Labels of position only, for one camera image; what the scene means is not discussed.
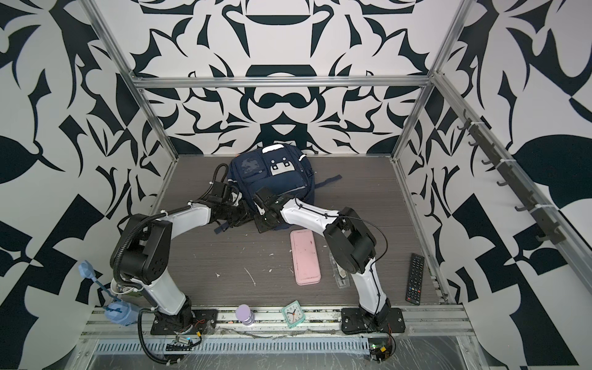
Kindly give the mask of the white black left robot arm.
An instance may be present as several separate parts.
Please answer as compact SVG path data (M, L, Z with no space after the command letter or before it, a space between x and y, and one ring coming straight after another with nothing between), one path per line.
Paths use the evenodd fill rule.
M218 223L223 232L249 222L248 205L239 189L214 182L205 195L174 210L154 215L134 214L110 258L118 285L142 294L155 319L169 332L186 332L194 325L191 299L168 271L172 240L195 228Z

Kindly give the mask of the navy blue school backpack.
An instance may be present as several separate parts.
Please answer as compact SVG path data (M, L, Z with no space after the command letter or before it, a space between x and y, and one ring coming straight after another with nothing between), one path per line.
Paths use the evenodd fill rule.
M315 201L315 191L341 180L340 174L320 183L315 181L315 172L308 157L296 146L278 143L241 154L231 160L227 176L228 185L240 193L246 202L248 214L254 219L257 230L278 231L289 225L276 216L265 216L263 203L256 194L272 199L296 197L307 204Z

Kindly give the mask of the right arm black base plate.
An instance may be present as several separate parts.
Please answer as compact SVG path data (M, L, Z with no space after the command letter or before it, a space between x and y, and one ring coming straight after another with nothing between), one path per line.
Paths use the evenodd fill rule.
M385 307L379 314L372 315L362 308L342 308L341 330L346 335L365 333L395 333L406 330L402 311Z

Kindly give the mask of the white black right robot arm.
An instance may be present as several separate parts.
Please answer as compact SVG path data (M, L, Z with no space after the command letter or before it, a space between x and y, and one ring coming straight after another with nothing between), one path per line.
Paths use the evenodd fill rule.
M323 236L337 265L353 278L362 317L376 327L386 323L391 305L380 284L377 271L380 257L368 221L351 208L326 210L291 194L273 194L266 187L254 195L254 204L254 220L261 233L288 224Z

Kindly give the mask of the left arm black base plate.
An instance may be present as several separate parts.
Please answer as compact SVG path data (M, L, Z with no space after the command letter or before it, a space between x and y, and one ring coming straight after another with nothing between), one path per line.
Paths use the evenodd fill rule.
M152 335L195 335L216 328L216 309L198 309L182 311L177 315L157 312L154 316L150 333Z

